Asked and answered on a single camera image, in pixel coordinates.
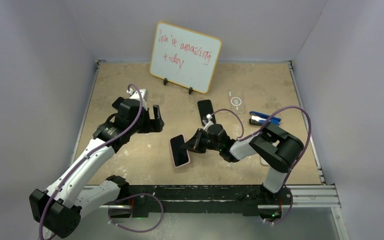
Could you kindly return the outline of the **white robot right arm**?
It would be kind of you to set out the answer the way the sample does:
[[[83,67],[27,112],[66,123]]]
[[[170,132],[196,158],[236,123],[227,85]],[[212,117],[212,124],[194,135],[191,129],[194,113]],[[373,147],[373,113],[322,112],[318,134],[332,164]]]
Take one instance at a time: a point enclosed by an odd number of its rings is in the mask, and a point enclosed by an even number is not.
[[[260,196],[264,202],[272,204],[280,198],[287,175],[305,146],[297,137],[269,122],[261,132],[243,141],[230,138],[221,124],[211,124],[197,129],[180,147],[198,154],[217,151],[228,163],[259,155],[269,165]]]

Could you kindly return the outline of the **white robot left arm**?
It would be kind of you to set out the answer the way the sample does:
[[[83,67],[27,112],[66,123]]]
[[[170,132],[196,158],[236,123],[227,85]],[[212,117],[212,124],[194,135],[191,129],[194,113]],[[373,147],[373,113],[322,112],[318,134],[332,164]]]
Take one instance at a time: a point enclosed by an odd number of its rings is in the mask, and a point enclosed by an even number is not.
[[[100,206],[114,202],[118,205],[133,198],[146,198],[148,193],[130,193],[129,183],[112,175],[99,186],[83,189],[101,166],[111,159],[132,135],[159,133],[163,130],[160,107],[153,105],[154,118],[142,98],[119,97],[112,106],[117,110],[101,124],[79,158],[46,190],[35,189],[29,196],[33,218],[39,223],[39,239],[55,236],[66,238],[80,220]]]

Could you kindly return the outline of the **beige phone case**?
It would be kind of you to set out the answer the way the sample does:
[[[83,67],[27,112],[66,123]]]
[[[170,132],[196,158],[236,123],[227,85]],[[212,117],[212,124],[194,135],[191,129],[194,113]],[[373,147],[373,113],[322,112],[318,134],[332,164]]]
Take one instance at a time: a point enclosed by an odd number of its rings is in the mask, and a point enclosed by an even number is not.
[[[269,167],[269,163],[263,158],[263,157],[259,157],[259,160],[260,160],[260,163],[263,165],[263,166],[266,166],[266,167]]]

